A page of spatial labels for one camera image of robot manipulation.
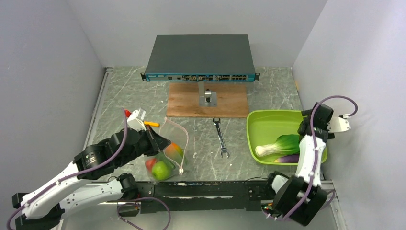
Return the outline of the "green orange mango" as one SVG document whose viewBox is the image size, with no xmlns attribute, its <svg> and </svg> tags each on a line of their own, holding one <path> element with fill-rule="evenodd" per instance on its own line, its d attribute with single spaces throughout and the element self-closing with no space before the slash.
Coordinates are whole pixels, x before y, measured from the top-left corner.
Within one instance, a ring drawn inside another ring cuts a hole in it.
<svg viewBox="0 0 406 230">
<path fill-rule="evenodd" d="M 172 142 L 168 147 L 166 147 L 164 149 L 164 154 L 169 159 L 172 159 L 174 161 L 179 161 L 179 162 L 182 161 L 183 156 L 184 156 L 182 148 L 174 142 Z"/>
</svg>

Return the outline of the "clear zip top bag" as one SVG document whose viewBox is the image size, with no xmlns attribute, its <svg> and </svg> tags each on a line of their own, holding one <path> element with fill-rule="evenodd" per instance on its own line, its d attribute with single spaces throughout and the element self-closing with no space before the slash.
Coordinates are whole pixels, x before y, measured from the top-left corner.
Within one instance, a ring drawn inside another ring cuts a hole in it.
<svg viewBox="0 0 406 230">
<path fill-rule="evenodd" d="M 154 183 L 166 181 L 186 174 L 186 147 L 189 143 L 187 130 L 165 117 L 158 134 L 171 144 L 155 156 L 144 157 L 144 165 L 150 180 Z"/>
</svg>

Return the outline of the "green apple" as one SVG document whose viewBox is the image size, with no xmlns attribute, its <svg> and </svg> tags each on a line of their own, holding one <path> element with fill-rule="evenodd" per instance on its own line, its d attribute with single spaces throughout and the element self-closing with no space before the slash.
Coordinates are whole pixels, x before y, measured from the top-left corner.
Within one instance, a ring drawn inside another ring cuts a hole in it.
<svg viewBox="0 0 406 230">
<path fill-rule="evenodd" d="M 171 168 L 169 168 L 168 165 L 163 161 L 157 161 L 153 165 L 151 172 L 154 179 L 158 181 L 166 180 L 172 174 Z"/>
</svg>

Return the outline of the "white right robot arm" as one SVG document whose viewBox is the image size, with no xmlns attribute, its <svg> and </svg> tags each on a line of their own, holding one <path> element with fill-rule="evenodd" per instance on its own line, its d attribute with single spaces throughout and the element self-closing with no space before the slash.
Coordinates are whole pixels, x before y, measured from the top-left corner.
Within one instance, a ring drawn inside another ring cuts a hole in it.
<svg viewBox="0 0 406 230">
<path fill-rule="evenodd" d="M 320 166 L 332 115 L 333 109 L 322 103 L 302 111 L 296 173 L 288 177 L 275 171 L 264 185 L 264 194 L 273 199 L 272 210 L 282 220 L 307 226 L 327 200 L 328 193 L 321 188 Z"/>
</svg>

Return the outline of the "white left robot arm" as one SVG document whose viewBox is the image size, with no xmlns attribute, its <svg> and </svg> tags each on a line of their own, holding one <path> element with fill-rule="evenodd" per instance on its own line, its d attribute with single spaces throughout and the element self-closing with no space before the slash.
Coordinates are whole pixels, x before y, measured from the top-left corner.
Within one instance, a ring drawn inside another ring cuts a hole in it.
<svg viewBox="0 0 406 230">
<path fill-rule="evenodd" d="M 77 190 L 142 155 L 155 156 L 170 144 L 169 139 L 150 126 L 140 131 L 125 126 L 110 138 L 87 146 L 60 174 L 37 190 L 13 195 L 16 210 L 6 228 L 12 229 L 14 220 L 17 230 L 50 230 L 74 211 L 105 201 L 139 198 L 139 189 L 130 173 L 97 188 L 80 193 Z"/>
</svg>

